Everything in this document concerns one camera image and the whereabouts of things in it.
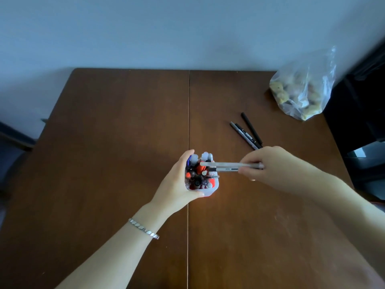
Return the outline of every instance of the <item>brown table surface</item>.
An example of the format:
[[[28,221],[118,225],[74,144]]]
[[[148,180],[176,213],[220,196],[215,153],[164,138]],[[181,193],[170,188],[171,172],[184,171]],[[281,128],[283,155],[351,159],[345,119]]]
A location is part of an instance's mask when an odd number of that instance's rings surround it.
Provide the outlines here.
[[[242,111],[266,146],[351,184],[323,115],[283,114],[267,92],[272,75],[76,69],[12,182],[0,287],[55,287],[151,200],[189,147],[239,161],[251,148],[229,121],[246,127]],[[219,190],[159,235],[129,287],[383,288],[322,211],[238,174],[222,174]]]

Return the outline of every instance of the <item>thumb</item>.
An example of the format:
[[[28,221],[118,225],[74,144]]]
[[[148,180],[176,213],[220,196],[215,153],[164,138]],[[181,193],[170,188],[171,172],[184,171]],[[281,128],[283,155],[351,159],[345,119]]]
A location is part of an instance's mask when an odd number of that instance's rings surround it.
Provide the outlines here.
[[[261,169],[254,169],[254,168],[242,166],[239,168],[238,173],[250,179],[258,179],[262,175],[263,171],[264,170],[261,170]]]
[[[201,191],[188,191],[186,194],[186,198],[187,198],[188,202],[191,202],[192,200],[195,200],[198,198],[202,198],[204,196],[205,196],[205,194]]]

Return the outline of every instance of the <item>food in plastic bag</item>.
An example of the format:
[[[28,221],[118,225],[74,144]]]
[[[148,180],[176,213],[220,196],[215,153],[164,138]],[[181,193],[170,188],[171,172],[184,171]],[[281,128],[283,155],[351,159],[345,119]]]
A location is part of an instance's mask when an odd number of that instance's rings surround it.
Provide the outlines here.
[[[325,109],[335,81],[335,47],[319,50],[278,70],[270,89],[280,109],[299,120],[307,120]]]

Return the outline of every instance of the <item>finger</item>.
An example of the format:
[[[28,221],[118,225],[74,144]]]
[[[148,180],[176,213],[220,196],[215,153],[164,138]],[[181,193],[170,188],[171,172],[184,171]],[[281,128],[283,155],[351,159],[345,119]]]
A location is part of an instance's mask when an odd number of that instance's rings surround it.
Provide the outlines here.
[[[241,163],[254,163],[254,162],[261,162],[262,161],[262,151],[263,149],[258,149],[253,152],[250,152],[246,156],[242,158],[240,161]]]
[[[188,202],[191,202],[192,200],[204,197],[205,194],[201,191],[188,191],[185,196]]]
[[[248,177],[250,180],[258,179],[263,174],[264,170],[254,169],[250,167],[240,167],[238,173]]]
[[[175,163],[175,167],[180,171],[180,170],[185,170],[186,168],[186,162],[187,162],[187,159],[189,159],[189,157],[191,155],[194,154],[194,149],[191,149],[191,150],[187,150],[185,153],[182,154],[182,156],[179,158],[178,162]]]

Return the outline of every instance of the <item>right hand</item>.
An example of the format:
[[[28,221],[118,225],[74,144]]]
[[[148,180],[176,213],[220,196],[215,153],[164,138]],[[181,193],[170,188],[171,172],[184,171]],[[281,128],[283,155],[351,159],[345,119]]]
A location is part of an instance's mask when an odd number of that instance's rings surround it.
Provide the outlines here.
[[[292,194],[305,195],[325,175],[320,169],[278,146],[263,147],[241,160],[241,163],[257,162],[263,163],[263,170],[240,167],[238,173]]]

